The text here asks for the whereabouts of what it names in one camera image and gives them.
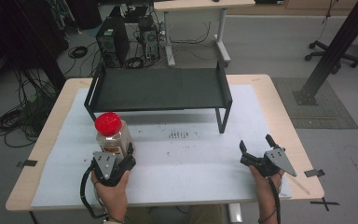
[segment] table leg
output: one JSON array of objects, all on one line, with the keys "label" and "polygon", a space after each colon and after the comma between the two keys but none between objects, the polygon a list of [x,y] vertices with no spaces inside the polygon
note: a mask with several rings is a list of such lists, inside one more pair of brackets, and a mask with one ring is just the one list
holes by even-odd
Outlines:
[{"label": "table leg", "polygon": [[241,205],[239,203],[229,203],[228,215],[230,222],[242,222]]},{"label": "table leg", "polygon": [[34,224],[37,224],[36,217],[34,216],[34,212],[30,211],[31,219],[34,222]]},{"label": "table leg", "polygon": [[169,26],[169,12],[164,12],[164,29],[165,29],[165,52],[167,53],[167,62],[169,67],[175,67],[175,59],[173,58],[170,27]]},{"label": "table leg", "polygon": [[227,14],[227,9],[222,8],[222,11],[220,13],[219,31],[218,31],[218,34],[214,36],[214,39],[216,40],[217,47],[219,48],[220,53],[222,54],[223,60],[225,61],[225,65],[227,67],[228,63],[231,62],[231,59],[229,58],[226,47],[222,41],[223,31],[225,29],[226,14]]}]

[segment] human arm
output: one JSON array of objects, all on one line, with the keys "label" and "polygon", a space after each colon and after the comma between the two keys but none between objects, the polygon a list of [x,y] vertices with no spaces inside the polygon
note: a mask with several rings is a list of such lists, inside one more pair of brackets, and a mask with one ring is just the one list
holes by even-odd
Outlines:
[{"label": "human arm", "polygon": [[126,171],[120,182],[115,187],[107,187],[101,184],[94,172],[91,174],[91,181],[94,184],[98,195],[107,210],[109,220],[123,222],[127,213],[126,187],[129,182],[130,172]]},{"label": "human arm", "polygon": [[[258,200],[258,208],[260,212],[259,223],[263,224],[276,224],[278,223],[275,198],[272,193],[269,180],[263,177],[254,166],[249,166],[249,169],[252,173],[252,176],[255,179],[256,183],[256,196]],[[271,177],[272,182],[275,185],[275,188],[280,187],[282,181],[282,175],[284,170],[280,170],[278,174],[275,174]]]}]

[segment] white paper sheet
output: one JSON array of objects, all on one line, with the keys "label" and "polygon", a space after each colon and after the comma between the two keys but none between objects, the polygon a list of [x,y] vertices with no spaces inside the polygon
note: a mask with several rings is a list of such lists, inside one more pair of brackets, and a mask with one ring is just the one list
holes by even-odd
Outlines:
[{"label": "white paper sheet", "polygon": [[[214,109],[119,113],[126,120],[137,164],[127,186],[129,204],[238,202],[255,198],[255,181],[240,163],[240,140],[262,157],[271,150],[269,133],[255,91],[230,85],[233,105],[225,133]],[[32,207],[82,206],[80,182],[92,152],[100,150],[80,89],[52,149]],[[98,204],[88,183],[89,203]],[[281,197],[291,197],[283,179]]]}]

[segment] black metal rack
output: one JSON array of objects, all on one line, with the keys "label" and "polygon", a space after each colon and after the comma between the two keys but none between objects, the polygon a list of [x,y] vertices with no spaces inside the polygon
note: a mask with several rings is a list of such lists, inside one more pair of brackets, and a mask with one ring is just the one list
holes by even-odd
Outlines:
[{"label": "black metal rack", "polygon": [[[99,65],[84,106],[94,113],[214,108],[225,131],[232,105],[224,64],[196,69],[111,69]],[[224,108],[223,120],[220,108]]]}]

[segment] red cap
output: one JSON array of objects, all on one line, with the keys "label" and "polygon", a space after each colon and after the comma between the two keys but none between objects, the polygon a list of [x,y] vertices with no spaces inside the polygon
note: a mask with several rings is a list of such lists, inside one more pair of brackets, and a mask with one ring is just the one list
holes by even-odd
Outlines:
[{"label": "red cap", "polygon": [[116,113],[103,113],[95,120],[94,126],[103,136],[112,136],[120,131],[121,119]]}]

